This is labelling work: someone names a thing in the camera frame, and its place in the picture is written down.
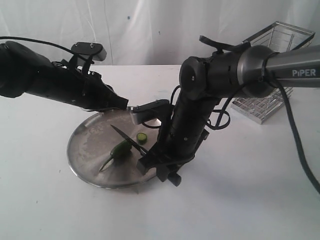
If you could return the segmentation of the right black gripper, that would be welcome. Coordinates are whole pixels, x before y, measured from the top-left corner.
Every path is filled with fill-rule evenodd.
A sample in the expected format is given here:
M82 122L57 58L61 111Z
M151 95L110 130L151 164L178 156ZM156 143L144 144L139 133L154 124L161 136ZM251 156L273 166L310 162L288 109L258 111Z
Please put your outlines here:
M144 176L150 170L156 170L161 182L169 180L178 187L182 182L178 170L195 157L204 136L209 134L205 126L219 102L216 97L191 100L180 94L172 117L159 130L156 144L147 157L137 161L138 171Z

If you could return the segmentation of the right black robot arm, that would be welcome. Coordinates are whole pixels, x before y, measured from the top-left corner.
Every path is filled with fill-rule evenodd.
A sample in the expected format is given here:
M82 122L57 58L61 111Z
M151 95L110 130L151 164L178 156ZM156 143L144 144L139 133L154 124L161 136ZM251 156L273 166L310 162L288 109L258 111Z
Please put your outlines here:
M179 72L180 93L175 104L154 101L133 109L137 124L161 122L156 143L144 151L137 169L155 169L161 181L181 183L179 169L190 162L208 136L208 120L222 99L263 98L273 89L317 88L320 48L315 45L275 52L263 45L218 49L208 58L191 56Z

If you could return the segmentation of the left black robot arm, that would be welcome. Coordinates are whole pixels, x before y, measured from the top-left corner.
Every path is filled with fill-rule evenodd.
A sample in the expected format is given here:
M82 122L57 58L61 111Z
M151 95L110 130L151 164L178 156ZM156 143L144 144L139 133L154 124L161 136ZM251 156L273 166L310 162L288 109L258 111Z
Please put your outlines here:
M95 62L106 59L100 43L77 42L70 60L50 61L16 41L0 45L0 95L17 98L30 94L77 106L89 111L125 110L128 99L119 96L90 71Z

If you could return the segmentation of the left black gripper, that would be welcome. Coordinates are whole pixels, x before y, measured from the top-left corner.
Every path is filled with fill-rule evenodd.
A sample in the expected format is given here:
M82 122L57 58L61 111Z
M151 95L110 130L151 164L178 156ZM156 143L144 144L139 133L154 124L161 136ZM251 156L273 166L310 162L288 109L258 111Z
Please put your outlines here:
M55 62L54 66L53 100L96 112L127 109L129 100L105 84L100 73L90 70L90 63L78 64L74 60L63 59Z

